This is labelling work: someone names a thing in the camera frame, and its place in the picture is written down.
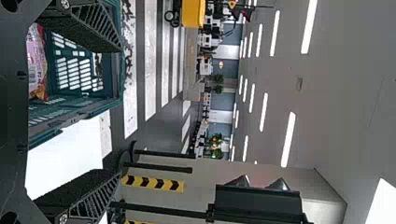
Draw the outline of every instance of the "yellow black warning stripe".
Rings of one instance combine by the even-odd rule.
[[[147,221],[128,221],[126,220],[124,224],[155,224],[154,222],[147,222]]]
[[[125,175],[121,179],[123,186],[138,187],[145,189],[157,189],[182,193],[184,190],[184,181],[159,179],[140,175]]]

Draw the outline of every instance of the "gray floor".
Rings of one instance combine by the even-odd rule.
[[[135,148],[148,148],[154,151],[181,152],[184,140],[181,140],[182,126],[191,116],[191,128],[197,120],[198,104],[191,103],[191,107],[187,114],[182,116],[183,91],[179,90],[180,66],[177,67],[177,96],[172,99],[172,77],[173,77],[173,60],[174,60],[174,30],[170,30],[170,46],[169,46],[169,103],[161,107],[162,99],[162,55],[163,55],[163,0],[157,2],[157,57],[156,57],[156,113],[147,121],[145,121],[145,96],[146,96],[146,79],[145,79],[145,2],[135,1],[135,52],[136,64],[132,64],[136,68],[137,82],[137,123],[138,128],[126,139],[124,138],[124,105],[116,107],[110,111],[111,135],[113,151],[104,159],[106,168],[114,168],[118,160],[120,152],[127,149],[132,141],[136,140]],[[180,52],[177,54],[178,63],[180,63]]]

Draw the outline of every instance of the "black metal frame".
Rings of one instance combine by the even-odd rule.
[[[17,215],[20,223],[50,222],[26,193],[28,151],[28,69],[26,34],[50,0],[0,3],[0,217]]]
[[[302,209],[299,191],[216,185],[216,200],[205,212],[112,202],[111,208],[174,217],[248,224],[313,224]]]

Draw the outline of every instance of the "black post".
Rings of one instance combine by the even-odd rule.
[[[109,207],[133,210],[138,212],[155,213],[155,214],[168,215],[174,217],[192,217],[192,218],[206,219],[206,213],[204,212],[193,212],[193,211],[173,209],[173,208],[147,206],[147,205],[141,205],[135,203],[112,202]]]

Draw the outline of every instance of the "shopping cart wheel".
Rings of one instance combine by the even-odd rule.
[[[180,20],[179,20],[179,18],[175,18],[175,19],[171,20],[170,22],[171,22],[171,26],[172,26],[173,28],[177,28],[177,27],[180,26]]]
[[[175,13],[174,11],[169,10],[165,12],[165,15],[163,17],[165,18],[166,21],[171,22],[175,17]]]

